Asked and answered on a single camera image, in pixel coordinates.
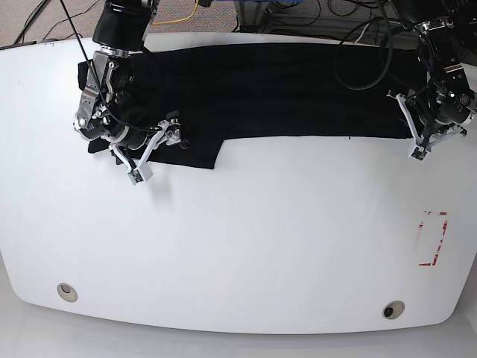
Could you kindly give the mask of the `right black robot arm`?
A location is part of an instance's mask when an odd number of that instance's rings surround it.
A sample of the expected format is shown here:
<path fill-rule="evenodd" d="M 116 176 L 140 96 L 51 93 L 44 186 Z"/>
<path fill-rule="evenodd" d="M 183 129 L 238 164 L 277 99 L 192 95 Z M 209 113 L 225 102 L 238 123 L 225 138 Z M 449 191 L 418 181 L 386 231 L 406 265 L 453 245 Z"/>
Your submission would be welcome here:
<path fill-rule="evenodd" d="M 101 48 L 85 58 L 88 72 L 73 122 L 85 140 L 107 142 L 133 184 L 151 178 L 148 159 L 153 151 L 183 143 L 178 111 L 150 124 L 146 109 L 134 104 L 127 91 L 133 82 L 130 53 L 149 52 L 144 42 L 158 5 L 158 1 L 105 2 L 92 38 Z"/>

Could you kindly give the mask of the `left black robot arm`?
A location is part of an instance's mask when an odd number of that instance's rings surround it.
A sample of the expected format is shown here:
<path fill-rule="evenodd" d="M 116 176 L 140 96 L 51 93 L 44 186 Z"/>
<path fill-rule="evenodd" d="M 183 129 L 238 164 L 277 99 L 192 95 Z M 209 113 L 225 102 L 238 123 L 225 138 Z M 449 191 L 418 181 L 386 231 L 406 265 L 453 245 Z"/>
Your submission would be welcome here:
<path fill-rule="evenodd" d="M 390 92 L 408 123 L 414 143 L 410 155 L 419 161 L 444 140 L 467 134 L 466 126 L 476 117 L 476 91 L 471 89 L 464 64 L 476 61 L 475 1 L 394 1 L 398 28 L 391 26 L 382 1 L 376 6 L 386 33 L 380 45 L 383 67 L 368 84 L 352 85 L 341 77 L 337 81 L 349 90 L 369 90 L 391 74 L 394 36 L 417 33 L 418 60 L 429 76 L 426 84 L 410 95 Z"/>

